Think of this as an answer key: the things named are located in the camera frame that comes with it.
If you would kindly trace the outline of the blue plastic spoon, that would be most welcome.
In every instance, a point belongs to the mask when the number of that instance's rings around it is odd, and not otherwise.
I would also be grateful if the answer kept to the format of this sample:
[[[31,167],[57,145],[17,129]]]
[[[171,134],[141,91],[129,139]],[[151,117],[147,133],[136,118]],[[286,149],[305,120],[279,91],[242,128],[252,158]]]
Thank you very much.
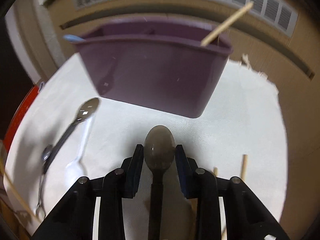
[[[85,41],[84,38],[81,38],[81,37],[76,36],[76,35],[70,35],[70,34],[64,35],[63,39],[68,41],[68,42],[84,42]]]

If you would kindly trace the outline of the white plastic spoon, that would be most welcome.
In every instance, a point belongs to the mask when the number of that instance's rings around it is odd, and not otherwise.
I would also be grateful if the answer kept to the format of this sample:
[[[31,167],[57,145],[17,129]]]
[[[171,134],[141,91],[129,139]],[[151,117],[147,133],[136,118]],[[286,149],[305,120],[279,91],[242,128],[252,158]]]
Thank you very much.
[[[66,166],[66,178],[68,180],[75,181],[79,177],[85,175],[85,168],[83,167],[81,160],[85,153],[93,119],[93,117],[88,118],[82,126],[81,140],[76,157]]]

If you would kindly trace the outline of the dark black handled spoon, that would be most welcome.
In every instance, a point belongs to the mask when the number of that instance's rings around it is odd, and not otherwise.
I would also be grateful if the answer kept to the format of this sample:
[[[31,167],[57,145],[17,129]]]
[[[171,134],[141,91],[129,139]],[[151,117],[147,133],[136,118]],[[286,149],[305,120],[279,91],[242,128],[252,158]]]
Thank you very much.
[[[144,160],[152,173],[148,239],[160,239],[163,176],[175,157],[175,141],[171,131],[162,125],[153,127],[144,142]]]

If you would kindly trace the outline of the purple plastic utensil holder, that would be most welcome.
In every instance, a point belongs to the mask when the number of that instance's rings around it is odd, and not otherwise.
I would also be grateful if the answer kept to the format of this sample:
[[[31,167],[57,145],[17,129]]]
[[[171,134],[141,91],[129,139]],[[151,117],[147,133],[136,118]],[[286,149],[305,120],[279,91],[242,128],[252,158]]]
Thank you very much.
[[[102,24],[72,44],[101,97],[198,118],[233,53],[225,35],[201,46],[212,29],[179,18],[129,17]]]

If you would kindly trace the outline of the small metal spoon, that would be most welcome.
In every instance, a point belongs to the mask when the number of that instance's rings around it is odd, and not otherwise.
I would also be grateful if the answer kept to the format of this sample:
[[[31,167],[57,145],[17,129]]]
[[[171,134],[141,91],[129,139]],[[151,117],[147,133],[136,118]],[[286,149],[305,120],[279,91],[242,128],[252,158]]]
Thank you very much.
[[[37,199],[37,206],[35,209],[35,215],[41,220],[44,220],[46,217],[46,212],[43,205],[43,186],[46,179],[46,173],[44,172],[44,167],[47,162],[47,159],[50,157],[52,152],[53,146],[48,145],[42,152],[41,159],[42,159],[42,173],[40,176],[39,182],[39,191],[38,191],[38,199]]]

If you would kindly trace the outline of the white table cloth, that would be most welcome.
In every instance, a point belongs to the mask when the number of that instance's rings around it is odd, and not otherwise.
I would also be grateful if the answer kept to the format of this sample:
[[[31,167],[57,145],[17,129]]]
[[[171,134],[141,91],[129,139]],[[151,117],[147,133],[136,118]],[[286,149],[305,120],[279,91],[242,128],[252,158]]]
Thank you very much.
[[[41,153],[55,144],[74,120],[79,107],[97,93],[79,54],[74,54],[46,83],[25,114],[10,147],[5,170],[32,210],[37,206]],[[101,99],[93,117],[81,160],[90,179],[103,177],[133,155],[149,130],[163,125],[187,156],[219,176],[240,174],[248,155],[245,183],[280,219],[287,188],[287,136],[276,86],[259,73],[229,61],[210,101],[196,119],[123,102]],[[47,173],[43,204],[47,212],[75,182],[66,178],[66,166],[76,157],[81,123],[63,145]],[[13,208],[23,209],[4,187]]]

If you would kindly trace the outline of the long wooden chopstick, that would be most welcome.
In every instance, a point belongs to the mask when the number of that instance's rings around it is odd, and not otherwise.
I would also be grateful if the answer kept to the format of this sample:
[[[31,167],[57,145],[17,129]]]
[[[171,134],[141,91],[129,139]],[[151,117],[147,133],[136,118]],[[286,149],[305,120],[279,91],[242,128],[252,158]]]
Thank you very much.
[[[8,182],[8,185],[11,188],[12,194],[15,196],[15,198],[17,199],[17,201],[20,203],[20,205],[24,208],[24,210],[31,216],[33,217],[33,219],[35,219],[36,221],[38,221],[39,223],[41,223],[41,220],[39,219],[39,217],[37,215],[35,215],[35,213],[33,213],[33,211],[31,210],[31,208],[29,207],[29,205],[25,202],[25,200],[21,197],[21,195],[19,194],[19,192],[16,190],[16,187],[14,186],[14,184],[12,183],[9,175],[7,174],[7,172],[5,171],[5,167],[3,164],[3,160],[0,159],[0,167],[1,167],[1,173],[3,174],[3,178]]]

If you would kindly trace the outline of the black handled metal spoon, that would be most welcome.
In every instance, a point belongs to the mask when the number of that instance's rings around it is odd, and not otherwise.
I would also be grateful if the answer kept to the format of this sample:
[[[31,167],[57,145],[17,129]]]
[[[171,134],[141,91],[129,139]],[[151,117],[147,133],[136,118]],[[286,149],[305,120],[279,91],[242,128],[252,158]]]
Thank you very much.
[[[71,124],[67,127],[61,138],[58,140],[58,142],[53,146],[49,144],[42,152],[42,160],[43,160],[43,168],[42,168],[42,173],[46,174],[51,163],[55,159],[57,153],[63,146],[63,144],[66,142],[66,140],[69,138],[69,136],[73,133],[75,130],[76,126],[78,124],[86,121],[89,119],[97,110],[98,106],[100,104],[99,98],[91,98],[84,102],[76,116],[75,119],[71,122]]]

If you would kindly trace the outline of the wooden spoon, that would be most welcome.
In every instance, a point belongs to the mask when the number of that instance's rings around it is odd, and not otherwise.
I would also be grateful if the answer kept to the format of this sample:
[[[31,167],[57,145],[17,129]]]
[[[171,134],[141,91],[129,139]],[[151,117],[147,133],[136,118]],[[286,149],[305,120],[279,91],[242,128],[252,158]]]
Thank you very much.
[[[189,204],[191,205],[191,210],[193,212],[194,219],[196,219],[197,199],[189,200]],[[220,216],[221,216],[221,239],[227,239],[225,208],[224,208],[224,202],[222,197],[219,197],[219,204],[220,204]]]

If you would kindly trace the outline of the wooden chopstick in holder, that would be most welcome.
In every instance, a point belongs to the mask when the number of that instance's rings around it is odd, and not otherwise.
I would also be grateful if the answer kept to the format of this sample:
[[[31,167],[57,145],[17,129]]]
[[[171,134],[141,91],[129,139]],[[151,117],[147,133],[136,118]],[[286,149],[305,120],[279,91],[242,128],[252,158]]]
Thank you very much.
[[[213,42],[223,31],[228,29],[233,23],[240,19],[244,14],[248,13],[253,8],[254,2],[250,1],[242,8],[237,10],[234,14],[229,16],[224,22],[219,24],[213,31],[211,31],[205,38],[201,41],[201,46],[206,47],[211,42]]]

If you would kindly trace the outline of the red object at left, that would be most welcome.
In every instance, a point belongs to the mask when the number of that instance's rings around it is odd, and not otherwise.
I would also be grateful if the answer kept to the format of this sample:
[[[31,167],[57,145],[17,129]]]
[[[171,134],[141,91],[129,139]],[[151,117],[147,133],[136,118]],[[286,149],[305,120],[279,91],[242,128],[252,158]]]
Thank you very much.
[[[3,145],[7,152],[10,150],[10,146],[20,123],[22,122],[25,114],[27,113],[33,101],[36,99],[39,92],[40,85],[34,85],[33,88],[29,90],[28,94],[24,97],[23,101],[15,112],[3,139]]]

